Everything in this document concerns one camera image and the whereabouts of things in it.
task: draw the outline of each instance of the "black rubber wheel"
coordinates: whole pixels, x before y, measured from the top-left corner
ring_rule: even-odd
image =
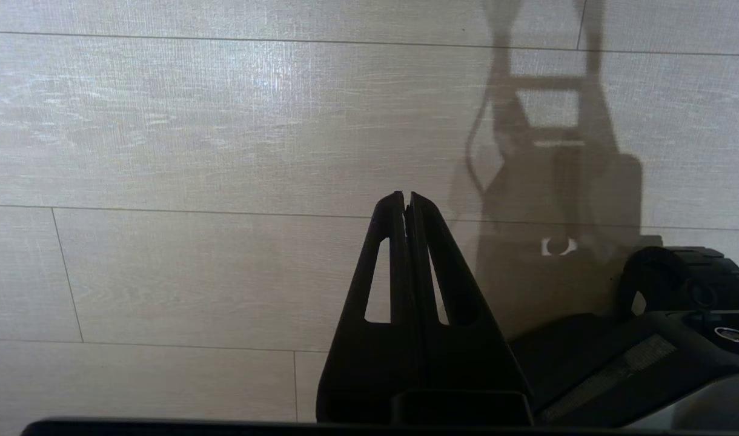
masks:
[[[702,246],[650,246],[630,256],[618,284],[619,320],[635,315],[641,293],[652,310],[739,309],[739,267]]]

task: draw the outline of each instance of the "black machine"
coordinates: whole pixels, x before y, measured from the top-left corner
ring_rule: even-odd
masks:
[[[370,323],[386,238],[391,322]],[[644,248],[626,263],[615,299],[614,317],[571,315],[507,342],[437,207],[416,193],[405,206],[394,193],[372,216],[320,379],[318,425],[46,420],[23,434],[739,430],[738,266],[707,248]]]

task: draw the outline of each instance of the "wood-look floor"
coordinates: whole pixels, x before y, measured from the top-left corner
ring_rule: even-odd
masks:
[[[510,336],[636,246],[739,264],[739,0],[0,0],[0,435],[314,420],[394,190]]]

